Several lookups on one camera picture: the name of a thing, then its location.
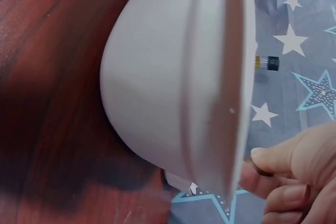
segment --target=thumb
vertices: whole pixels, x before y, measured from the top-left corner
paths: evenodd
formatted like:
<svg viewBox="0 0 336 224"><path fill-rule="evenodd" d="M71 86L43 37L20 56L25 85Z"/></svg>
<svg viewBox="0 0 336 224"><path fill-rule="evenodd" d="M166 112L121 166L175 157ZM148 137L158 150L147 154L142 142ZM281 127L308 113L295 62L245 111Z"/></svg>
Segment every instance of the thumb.
<svg viewBox="0 0 336 224"><path fill-rule="evenodd" d="M254 148L251 159L264 172L271 174L292 173L291 160L294 150L304 134L290 138L272 148Z"/></svg>

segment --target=blue fabric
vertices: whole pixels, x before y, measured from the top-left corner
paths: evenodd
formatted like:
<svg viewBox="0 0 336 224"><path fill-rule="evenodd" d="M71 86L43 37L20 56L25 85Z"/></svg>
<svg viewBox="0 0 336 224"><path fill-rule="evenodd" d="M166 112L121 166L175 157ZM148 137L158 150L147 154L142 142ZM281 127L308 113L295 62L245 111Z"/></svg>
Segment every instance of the blue fabric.
<svg viewBox="0 0 336 224"><path fill-rule="evenodd" d="M256 71L247 154L336 120L336 0L256 0L256 18L257 55L279 56L280 69ZM265 202L238 189L224 205L199 189L181 193L169 223L256 224Z"/></svg>

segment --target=white plastic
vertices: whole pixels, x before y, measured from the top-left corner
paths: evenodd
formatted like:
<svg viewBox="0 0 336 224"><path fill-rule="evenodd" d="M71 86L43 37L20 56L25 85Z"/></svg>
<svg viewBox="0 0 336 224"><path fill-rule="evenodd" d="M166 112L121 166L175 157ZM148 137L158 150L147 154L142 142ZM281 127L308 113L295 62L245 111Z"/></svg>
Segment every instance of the white plastic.
<svg viewBox="0 0 336 224"><path fill-rule="evenodd" d="M101 97L123 141L185 190L230 199L249 122L253 0L129 0L107 42Z"/></svg>

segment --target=wooden table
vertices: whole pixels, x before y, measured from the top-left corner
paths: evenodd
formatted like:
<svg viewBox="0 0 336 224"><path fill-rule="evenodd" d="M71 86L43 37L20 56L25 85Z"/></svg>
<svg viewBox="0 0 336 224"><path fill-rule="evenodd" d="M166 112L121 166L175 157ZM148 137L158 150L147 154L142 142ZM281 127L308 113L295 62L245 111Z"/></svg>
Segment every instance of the wooden table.
<svg viewBox="0 0 336 224"><path fill-rule="evenodd" d="M118 139L99 65L128 0L0 0L0 223L164 224L174 191Z"/></svg>

